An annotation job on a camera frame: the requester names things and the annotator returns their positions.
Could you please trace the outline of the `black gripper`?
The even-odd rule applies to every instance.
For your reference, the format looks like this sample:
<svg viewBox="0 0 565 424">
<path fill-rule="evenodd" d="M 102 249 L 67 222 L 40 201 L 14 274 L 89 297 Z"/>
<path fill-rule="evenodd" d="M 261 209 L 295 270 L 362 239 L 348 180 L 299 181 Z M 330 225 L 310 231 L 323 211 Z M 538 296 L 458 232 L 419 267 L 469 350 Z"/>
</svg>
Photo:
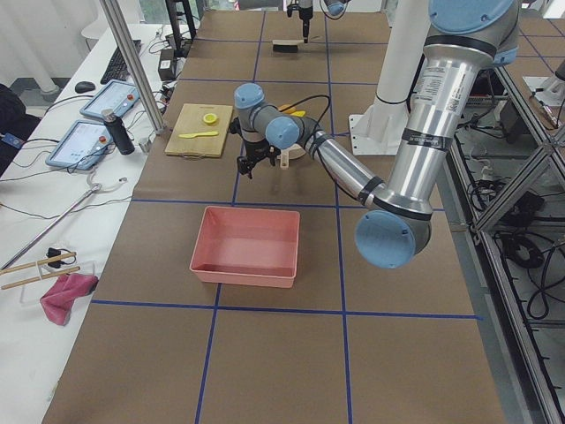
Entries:
<svg viewBox="0 0 565 424">
<path fill-rule="evenodd" d="M 275 166 L 279 148 L 272 146 L 264 135 L 259 132 L 241 132 L 240 136 L 245 145 L 245 154 L 237 158 L 237 171 L 241 175 L 253 179 L 252 172 L 255 166 L 265 159 Z"/>
<path fill-rule="evenodd" d="M 291 18 L 294 12 L 298 13 L 302 20 L 303 43 L 308 43 L 309 39 L 309 20 L 313 18 L 312 0 L 291 0 L 286 8 L 287 17 Z"/>
</svg>

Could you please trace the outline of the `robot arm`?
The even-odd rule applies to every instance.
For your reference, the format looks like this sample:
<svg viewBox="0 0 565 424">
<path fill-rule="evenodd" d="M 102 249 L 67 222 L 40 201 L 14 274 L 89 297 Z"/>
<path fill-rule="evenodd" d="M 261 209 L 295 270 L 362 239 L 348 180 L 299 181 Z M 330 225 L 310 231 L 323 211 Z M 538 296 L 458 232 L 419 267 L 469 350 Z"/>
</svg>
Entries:
<svg viewBox="0 0 565 424">
<path fill-rule="evenodd" d="M 345 13 L 348 1 L 346 0 L 324 0 L 320 1 L 321 11 L 330 19 L 339 19 Z M 310 24 L 313 19 L 313 0 L 293 0 L 283 3 L 283 10 L 289 18 L 296 12 L 302 22 L 302 39 L 308 43 L 310 35 Z"/>
<path fill-rule="evenodd" d="M 517 1 L 432 1 L 423 46 L 426 68 L 403 130 L 389 181 L 384 182 L 326 134 L 310 117 L 293 117 L 266 102 L 262 88 L 234 92 L 234 133 L 245 143 L 238 171 L 250 174 L 276 150 L 299 145 L 368 211 L 355 243 L 372 265 L 395 269 L 431 238 L 429 198 L 478 73 L 512 62 L 517 51 Z"/>
</svg>

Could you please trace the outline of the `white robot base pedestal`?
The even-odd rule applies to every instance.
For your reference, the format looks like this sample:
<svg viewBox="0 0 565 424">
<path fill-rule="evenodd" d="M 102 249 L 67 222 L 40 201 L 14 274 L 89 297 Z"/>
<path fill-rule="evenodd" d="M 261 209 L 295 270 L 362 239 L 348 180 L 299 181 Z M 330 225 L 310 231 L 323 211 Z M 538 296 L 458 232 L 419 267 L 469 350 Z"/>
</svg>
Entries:
<svg viewBox="0 0 565 424">
<path fill-rule="evenodd" d="M 427 1 L 397 3 L 373 104 L 350 116 L 354 155 L 395 155 L 407 125 L 408 97 L 430 28 Z"/>
</svg>

